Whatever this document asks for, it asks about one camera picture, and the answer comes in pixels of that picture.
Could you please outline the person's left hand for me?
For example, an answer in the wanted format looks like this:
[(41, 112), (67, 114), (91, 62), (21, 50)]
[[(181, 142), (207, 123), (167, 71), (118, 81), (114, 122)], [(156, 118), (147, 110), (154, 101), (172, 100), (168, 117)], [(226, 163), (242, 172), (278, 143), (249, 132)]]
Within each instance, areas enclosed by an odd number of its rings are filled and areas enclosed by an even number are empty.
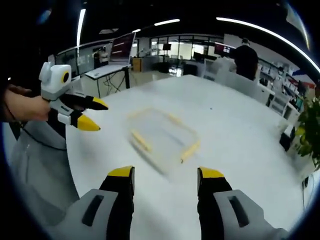
[(0, 94), (0, 120), (2, 122), (47, 121), (51, 110), (48, 101), (40, 95), (26, 96), (32, 91), (9, 84)]

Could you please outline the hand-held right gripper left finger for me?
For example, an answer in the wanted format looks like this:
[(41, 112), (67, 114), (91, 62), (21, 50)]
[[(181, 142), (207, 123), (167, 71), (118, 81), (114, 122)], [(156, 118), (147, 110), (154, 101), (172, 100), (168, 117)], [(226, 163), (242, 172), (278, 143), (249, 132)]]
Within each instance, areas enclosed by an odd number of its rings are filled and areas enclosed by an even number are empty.
[(91, 189), (50, 227), (53, 240), (128, 240), (134, 213), (135, 168), (108, 173), (99, 189)]

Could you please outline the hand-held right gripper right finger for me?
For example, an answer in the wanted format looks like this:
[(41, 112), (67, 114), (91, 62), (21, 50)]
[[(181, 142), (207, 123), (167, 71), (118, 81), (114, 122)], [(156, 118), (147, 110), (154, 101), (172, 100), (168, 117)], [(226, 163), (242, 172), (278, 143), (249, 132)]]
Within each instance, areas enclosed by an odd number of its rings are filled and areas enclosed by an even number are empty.
[(265, 220), (263, 209), (232, 189), (218, 170), (197, 169), (197, 212), (203, 240), (285, 240), (288, 232)]

